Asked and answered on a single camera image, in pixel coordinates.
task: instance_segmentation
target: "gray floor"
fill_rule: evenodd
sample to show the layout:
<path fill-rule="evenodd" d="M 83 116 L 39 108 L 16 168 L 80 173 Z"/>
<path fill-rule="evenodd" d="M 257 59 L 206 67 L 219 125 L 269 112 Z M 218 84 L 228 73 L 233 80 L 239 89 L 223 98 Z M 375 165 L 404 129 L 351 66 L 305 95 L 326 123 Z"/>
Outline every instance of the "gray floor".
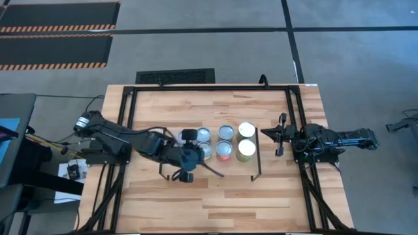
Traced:
<path fill-rule="evenodd" d="M 28 2 L 56 1 L 11 1 Z M 414 0 L 288 2 L 295 27 L 418 25 Z M 284 25 L 279 0 L 122 0 L 116 29 Z M 377 151 L 351 148 L 340 157 L 355 227 L 416 234 L 417 145 L 409 130 L 389 134 L 385 124 L 418 108 L 418 32 L 296 33 L 296 39 L 305 81 L 319 84 L 329 126 L 369 127 L 381 142 Z M 285 33 L 117 35 L 104 69 L 1 71 L 0 93 L 96 96 L 108 84 L 134 83 L 136 71 L 196 68 L 215 68 L 218 83 L 256 82 L 261 73 L 270 83 L 296 82 Z M 61 138 L 88 102 L 40 97 L 31 125 L 39 135 Z M 67 232 L 74 220 L 74 210 L 41 213 L 29 233 Z"/>

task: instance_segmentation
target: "floor mat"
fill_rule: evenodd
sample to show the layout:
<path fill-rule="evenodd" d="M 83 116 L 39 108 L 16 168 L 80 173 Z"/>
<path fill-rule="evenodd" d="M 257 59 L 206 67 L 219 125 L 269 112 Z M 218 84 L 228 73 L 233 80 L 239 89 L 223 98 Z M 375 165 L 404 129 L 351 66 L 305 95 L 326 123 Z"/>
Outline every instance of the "floor mat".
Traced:
<path fill-rule="evenodd" d="M 111 34 L 2 36 L 0 70 L 103 68 L 112 39 Z"/>
<path fill-rule="evenodd" d="M 9 5 L 0 32 L 113 29 L 119 3 Z"/>
<path fill-rule="evenodd" d="M 214 84 L 215 69 L 137 72 L 136 84 Z"/>

